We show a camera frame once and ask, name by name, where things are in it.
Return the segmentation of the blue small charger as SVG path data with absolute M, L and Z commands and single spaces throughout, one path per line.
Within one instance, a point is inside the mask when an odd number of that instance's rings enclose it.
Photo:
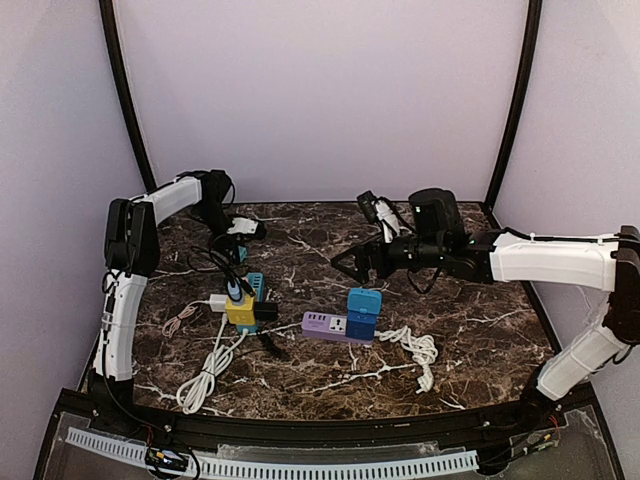
M 347 309 L 359 314 L 377 316 L 382 307 L 383 296 L 379 291 L 352 288 L 347 296 Z

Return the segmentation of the teal small charger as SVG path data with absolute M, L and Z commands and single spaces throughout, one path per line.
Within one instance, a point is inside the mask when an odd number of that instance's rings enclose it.
M 248 258 L 248 248 L 238 245 L 236 247 L 236 257 L 239 264 L 243 263 Z

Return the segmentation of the dark blue cube adapter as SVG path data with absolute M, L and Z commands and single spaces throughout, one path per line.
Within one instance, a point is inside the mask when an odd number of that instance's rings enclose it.
M 346 337 L 364 343 L 371 343 L 375 337 L 378 316 L 355 310 L 347 312 Z

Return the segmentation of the teal power strip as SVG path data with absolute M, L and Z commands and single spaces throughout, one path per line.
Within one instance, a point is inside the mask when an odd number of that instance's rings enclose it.
M 255 298 L 255 303 L 263 301 L 265 298 L 265 279 L 264 275 L 259 272 L 250 272 L 243 277 L 244 284 L 241 286 L 242 298 L 245 296 L 252 296 Z M 259 324 L 256 320 L 255 325 L 243 326 L 234 325 L 238 333 L 247 331 L 248 333 L 256 333 L 259 331 Z

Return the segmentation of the purple power strip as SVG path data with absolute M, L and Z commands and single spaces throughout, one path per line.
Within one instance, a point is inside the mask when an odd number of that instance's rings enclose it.
M 308 338 L 362 345 L 373 343 L 372 340 L 348 337 L 346 326 L 346 316 L 321 312 L 305 312 L 301 323 L 302 334 Z

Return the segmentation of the light blue USB charger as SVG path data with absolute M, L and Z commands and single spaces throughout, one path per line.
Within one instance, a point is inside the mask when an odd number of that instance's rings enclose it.
M 231 301 L 240 301 L 242 299 L 242 289 L 236 280 L 228 280 L 226 285 L 227 296 Z

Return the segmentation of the white USB charger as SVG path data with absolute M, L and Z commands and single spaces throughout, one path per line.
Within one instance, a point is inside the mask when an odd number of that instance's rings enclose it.
M 210 309 L 214 313 L 224 313 L 226 311 L 228 297 L 223 294 L 211 294 L 207 301 Z

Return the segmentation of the yellow cube plug adapter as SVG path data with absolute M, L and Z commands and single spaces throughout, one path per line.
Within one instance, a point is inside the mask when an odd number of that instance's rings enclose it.
M 231 298 L 227 298 L 225 311 L 229 322 L 234 325 L 255 325 L 254 305 L 255 298 L 252 296 L 245 296 L 241 301 L 233 301 Z

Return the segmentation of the black power adapter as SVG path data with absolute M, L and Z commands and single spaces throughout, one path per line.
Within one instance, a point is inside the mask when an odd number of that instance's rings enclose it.
M 278 305 L 273 302 L 258 301 L 254 305 L 254 315 L 259 324 L 257 337 L 262 346 L 273 357 L 281 359 L 284 351 L 274 343 L 269 334 L 263 329 L 265 324 L 270 324 L 278 320 Z

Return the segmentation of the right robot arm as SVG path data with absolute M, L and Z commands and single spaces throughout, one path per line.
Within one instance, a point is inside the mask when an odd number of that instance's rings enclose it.
M 455 195 L 428 188 L 408 198 L 411 223 L 385 197 L 357 203 L 379 233 L 334 256 L 334 268 L 360 284 L 397 270 L 429 268 L 474 283 L 546 282 L 598 289 L 608 301 L 594 324 L 540 369 L 534 387 L 551 401 L 623 350 L 639 343 L 639 231 L 623 226 L 598 236 L 544 236 L 512 228 L 466 232 Z

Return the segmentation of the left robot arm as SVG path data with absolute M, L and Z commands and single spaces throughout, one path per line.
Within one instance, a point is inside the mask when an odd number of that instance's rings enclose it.
M 142 294 L 160 262 L 158 226 L 191 207 L 211 233 L 205 254 L 226 277 L 227 296 L 243 300 L 255 294 L 236 268 L 241 249 L 266 236 L 262 221 L 230 214 L 225 206 L 235 185 L 223 170 L 197 170 L 179 174 L 158 189 L 109 205 L 102 281 L 105 302 L 101 340 L 91 373 L 115 391 L 133 388 L 134 330 Z

